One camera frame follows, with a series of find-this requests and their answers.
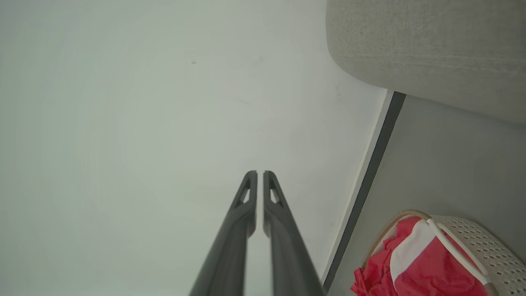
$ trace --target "beige sofa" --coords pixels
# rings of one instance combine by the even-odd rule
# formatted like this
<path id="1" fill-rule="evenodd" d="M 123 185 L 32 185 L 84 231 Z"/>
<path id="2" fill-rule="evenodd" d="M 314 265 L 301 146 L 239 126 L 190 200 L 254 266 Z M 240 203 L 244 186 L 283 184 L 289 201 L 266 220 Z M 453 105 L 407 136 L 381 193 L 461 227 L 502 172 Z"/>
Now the beige sofa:
<path id="1" fill-rule="evenodd" d="M 366 83 L 526 123 L 524 0 L 328 0 L 327 39 Z"/>

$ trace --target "red fabric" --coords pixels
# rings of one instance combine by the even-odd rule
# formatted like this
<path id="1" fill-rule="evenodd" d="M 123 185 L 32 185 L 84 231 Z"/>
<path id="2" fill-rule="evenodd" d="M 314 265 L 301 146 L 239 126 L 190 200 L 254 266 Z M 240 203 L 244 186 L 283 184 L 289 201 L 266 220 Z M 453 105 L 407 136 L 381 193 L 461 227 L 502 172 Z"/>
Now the red fabric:
<path id="1" fill-rule="evenodd" d="M 412 217 L 398 222 L 395 237 L 383 242 L 384 249 L 369 259 L 365 269 L 355 270 L 356 281 L 351 290 L 360 296 L 486 296 L 482 283 L 448 252 L 438 238 L 434 238 L 405 272 L 398 276 L 395 290 L 389 268 L 391 253 L 411 233 L 419 220 L 418 217 Z M 469 258 L 449 236 L 447 237 L 466 258 Z"/>

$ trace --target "gray floor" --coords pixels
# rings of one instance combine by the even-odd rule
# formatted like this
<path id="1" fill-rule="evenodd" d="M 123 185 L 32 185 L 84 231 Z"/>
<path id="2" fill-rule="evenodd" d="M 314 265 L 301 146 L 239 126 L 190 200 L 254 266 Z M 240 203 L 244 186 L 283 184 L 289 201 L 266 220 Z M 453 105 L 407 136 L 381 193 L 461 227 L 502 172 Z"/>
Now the gray floor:
<path id="1" fill-rule="evenodd" d="M 398 211 L 473 220 L 526 259 L 526 129 L 408 96 L 329 291 L 353 272 Z"/>

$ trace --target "perforated basket side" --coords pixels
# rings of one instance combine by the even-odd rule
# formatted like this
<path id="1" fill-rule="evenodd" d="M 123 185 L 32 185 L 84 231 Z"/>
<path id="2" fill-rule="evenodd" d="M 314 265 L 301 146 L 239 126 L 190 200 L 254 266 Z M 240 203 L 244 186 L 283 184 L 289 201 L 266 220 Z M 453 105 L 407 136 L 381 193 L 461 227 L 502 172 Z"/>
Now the perforated basket side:
<path id="1" fill-rule="evenodd" d="M 526 267 L 491 233 L 467 219 L 432 217 L 451 230 L 479 259 L 501 295 L 526 295 Z"/>

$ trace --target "dark gray strip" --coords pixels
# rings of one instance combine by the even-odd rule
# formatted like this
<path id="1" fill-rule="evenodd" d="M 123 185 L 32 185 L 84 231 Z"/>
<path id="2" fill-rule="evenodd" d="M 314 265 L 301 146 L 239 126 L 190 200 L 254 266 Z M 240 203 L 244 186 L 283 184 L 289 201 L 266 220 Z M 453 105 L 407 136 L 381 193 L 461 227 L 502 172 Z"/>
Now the dark gray strip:
<path id="1" fill-rule="evenodd" d="M 391 103 L 389 104 L 386 119 L 384 120 L 382 129 L 380 130 L 380 134 L 378 135 L 378 140 L 376 141 L 375 149 L 372 152 L 371 161 L 367 166 L 367 171 L 365 172 L 365 176 L 363 177 L 360 190 L 358 191 L 358 195 L 356 196 L 356 202 L 352 207 L 351 215 L 349 216 L 349 221 L 347 221 L 347 225 L 345 226 L 345 230 L 343 231 L 343 235 L 338 245 L 338 249 L 336 250 L 336 254 L 334 256 L 334 259 L 332 260 L 329 273 L 327 274 L 327 278 L 323 283 L 323 288 L 325 289 L 325 291 L 329 291 L 330 286 L 334 281 L 336 271 L 340 266 L 341 259 L 343 258 L 343 254 L 345 253 L 347 245 L 349 244 L 349 240 L 351 239 L 352 232 L 355 229 L 356 222 L 358 221 L 358 217 L 360 216 L 360 212 L 363 208 L 363 204 L 365 203 L 367 195 L 369 194 L 372 182 L 375 179 L 376 172 L 378 171 L 378 167 L 380 166 L 380 162 L 382 161 L 383 153 L 386 151 L 387 143 L 389 142 L 389 138 L 391 138 L 391 133 L 393 131 L 393 128 L 395 127 L 394 124 L 396 122 L 396 119 L 398 118 L 400 110 L 402 109 L 403 100 L 405 98 L 405 94 L 395 92 L 392 97 Z"/>

